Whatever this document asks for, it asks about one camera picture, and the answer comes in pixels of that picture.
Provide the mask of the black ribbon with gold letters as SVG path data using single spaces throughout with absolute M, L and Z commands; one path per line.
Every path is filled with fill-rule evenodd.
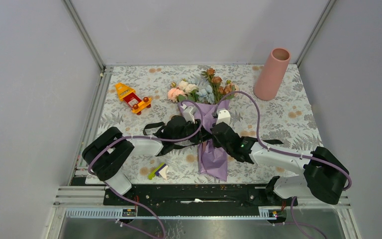
M 145 126 L 143 132 L 147 129 L 158 127 L 159 129 L 154 133 L 157 138 L 165 139 L 183 139 L 194 133 L 200 126 L 200 122 L 180 122 L 168 123 L 163 122 L 152 123 Z M 175 142 L 162 142 L 163 148 L 159 153 L 160 156 L 169 153 L 172 150 L 183 149 L 186 147 L 198 145 L 203 142 L 211 140 L 215 148 L 222 148 L 228 155 L 232 156 L 240 162 L 249 160 L 249 153 L 252 152 L 251 148 L 258 142 L 255 137 L 239 136 L 233 129 L 222 123 L 220 126 L 214 127 L 214 134 L 208 132 L 203 127 L 200 131 L 189 139 L 190 144 L 179 145 Z

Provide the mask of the purple paper flower bouquet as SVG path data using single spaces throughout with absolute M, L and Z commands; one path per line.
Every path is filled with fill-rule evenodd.
M 219 110 L 228 109 L 229 102 L 235 97 L 232 92 L 238 87 L 230 80 L 224 81 L 217 76 L 214 68 L 201 71 L 200 75 L 171 83 L 167 99 L 173 103 L 188 100 L 186 105 L 192 106 L 195 102 L 199 109 L 196 118 L 202 120 L 201 134 L 208 133 L 211 137 L 211 128 L 217 123 Z M 213 139 L 200 143 L 198 147 L 198 168 L 201 174 L 207 174 L 221 181 L 227 180 L 227 154 L 221 148 L 216 148 Z

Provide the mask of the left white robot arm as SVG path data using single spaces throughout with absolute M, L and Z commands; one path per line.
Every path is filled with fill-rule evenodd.
M 182 149 L 179 142 L 193 145 L 202 140 L 202 122 L 174 116 L 152 135 L 124 135 L 117 127 L 110 127 L 82 152 L 89 173 L 115 191 L 115 198 L 124 205 L 134 200 L 132 184 L 121 171 L 131 156 L 163 156 L 174 149 Z

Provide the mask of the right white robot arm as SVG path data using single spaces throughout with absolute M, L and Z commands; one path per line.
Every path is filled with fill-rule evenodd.
M 295 173 L 291 177 L 273 177 L 265 192 L 268 203 L 278 205 L 293 197 L 313 196 L 330 204 L 339 203 L 346 185 L 350 185 L 348 169 L 325 147 L 314 151 L 294 151 L 243 137 L 224 122 L 211 129 L 215 146 L 239 162 L 257 166 L 269 165 Z

